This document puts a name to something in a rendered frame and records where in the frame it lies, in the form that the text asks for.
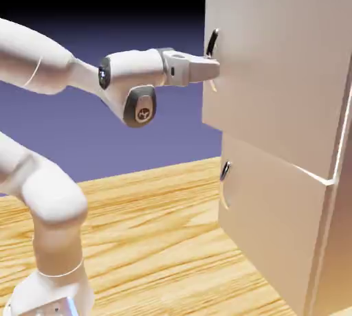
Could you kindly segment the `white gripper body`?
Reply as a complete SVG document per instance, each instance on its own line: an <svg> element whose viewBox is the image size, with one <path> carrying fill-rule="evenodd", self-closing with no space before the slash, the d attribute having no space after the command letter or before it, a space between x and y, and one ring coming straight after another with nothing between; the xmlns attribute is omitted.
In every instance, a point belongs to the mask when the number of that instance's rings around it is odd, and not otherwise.
<svg viewBox="0 0 352 316"><path fill-rule="evenodd" d="M188 61L188 81L190 83L213 80L220 74L220 64L215 59L191 56Z"/></svg>

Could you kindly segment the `long curved metal handle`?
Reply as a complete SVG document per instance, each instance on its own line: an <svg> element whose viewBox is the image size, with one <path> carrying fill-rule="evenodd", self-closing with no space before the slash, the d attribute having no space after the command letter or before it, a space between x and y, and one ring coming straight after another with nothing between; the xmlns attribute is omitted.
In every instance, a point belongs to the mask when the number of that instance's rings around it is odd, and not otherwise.
<svg viewBox="0 0 352 316"><path fill-rule="evenodd" d="M218 36L219 36L219 29L218 28L213 29L206 48L206 58L212 59ZM214 80L210 80L209 84L212 91L217 92L217 87L215 85Z"/></svg>

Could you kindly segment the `large pale beige cabinet door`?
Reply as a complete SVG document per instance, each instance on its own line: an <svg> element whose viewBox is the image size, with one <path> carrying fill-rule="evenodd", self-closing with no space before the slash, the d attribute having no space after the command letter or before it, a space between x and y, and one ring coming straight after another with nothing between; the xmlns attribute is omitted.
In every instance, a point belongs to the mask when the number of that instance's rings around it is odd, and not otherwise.
<svg viewBox="0 0 352 316"><path fill-rule="evenodd" d="M206 0L221 74L203 121L323 179L349 94L352 0Z"/></svg>

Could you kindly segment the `small pale beige cabinet door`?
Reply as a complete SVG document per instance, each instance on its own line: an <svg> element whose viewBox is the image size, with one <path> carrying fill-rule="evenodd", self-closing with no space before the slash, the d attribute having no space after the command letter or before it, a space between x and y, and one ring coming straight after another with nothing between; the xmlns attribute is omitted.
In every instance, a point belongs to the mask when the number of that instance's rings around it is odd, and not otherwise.
<svg viewBox="0 0 352 316"><path fill-rule="evenodd" d="M329 186L258 148L222 136L219 223L298 316L309 282Z"/></svg>

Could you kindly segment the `pale beige cabinet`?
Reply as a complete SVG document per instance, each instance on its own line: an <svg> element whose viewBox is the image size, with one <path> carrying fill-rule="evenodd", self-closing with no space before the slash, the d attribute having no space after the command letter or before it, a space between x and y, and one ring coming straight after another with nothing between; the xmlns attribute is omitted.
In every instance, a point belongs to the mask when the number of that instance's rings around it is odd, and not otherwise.
<svg viewBox="0 0 352 316"><path fill-rule="evenodd" d="M352 59L348 81L349 94L333 176L323 179L292 164L329 186L316 245L316 266L309 282L306 316L330 316L352 306Z"/></svg>

